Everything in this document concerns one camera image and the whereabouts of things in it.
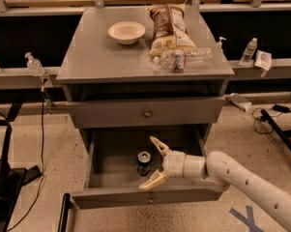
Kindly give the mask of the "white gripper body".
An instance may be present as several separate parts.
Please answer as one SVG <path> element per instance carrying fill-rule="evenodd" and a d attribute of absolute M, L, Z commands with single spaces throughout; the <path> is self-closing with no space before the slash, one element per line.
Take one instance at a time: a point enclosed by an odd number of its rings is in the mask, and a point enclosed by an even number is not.
<path fill-rule="evenodd" d="M 179 151 L 169 151 L 163 156 L 163 175 L 168 178 L 183 178 L 186 154 Z"/>

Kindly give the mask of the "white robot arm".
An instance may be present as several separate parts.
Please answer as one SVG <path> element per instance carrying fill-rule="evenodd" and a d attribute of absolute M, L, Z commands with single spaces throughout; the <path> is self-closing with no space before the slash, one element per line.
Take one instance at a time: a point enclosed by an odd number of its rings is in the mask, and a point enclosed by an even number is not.
<path fill-rule="evenodd" d="M 224 152 L 213 151 L 206 157 L 173 151 L 154 136 L 150 137 L 162 160 L 162 171 L 156 170 L 142 185 L 153 189 L 169 178 L 193 179 L 202 186 L 233 186 L 291 232 L 291 194 L 250 172 Z"/>

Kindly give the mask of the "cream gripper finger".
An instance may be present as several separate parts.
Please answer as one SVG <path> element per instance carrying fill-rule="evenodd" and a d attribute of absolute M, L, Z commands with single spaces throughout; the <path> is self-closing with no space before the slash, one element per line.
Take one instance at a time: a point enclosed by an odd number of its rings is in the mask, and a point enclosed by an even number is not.
<path fill-rule="evenodd" d="M 158 151 L 163 157 L 165 157 L 170 152 L 169 147 L 163 142 L 161 142 L 160 140 L 158 140 L 156 137 L 151 136 L 150 140 L 156 146 L 156 148 L 158 149 Z"/>
<path fill-rule="evenodd" d="M 159 172 L 156 170 L 152 176 L 143 184 L 139 186 L 141 190 L 149 190 L 156 188 L 157 186 L 163 184 L 168 179 L 164 171 Z"/>

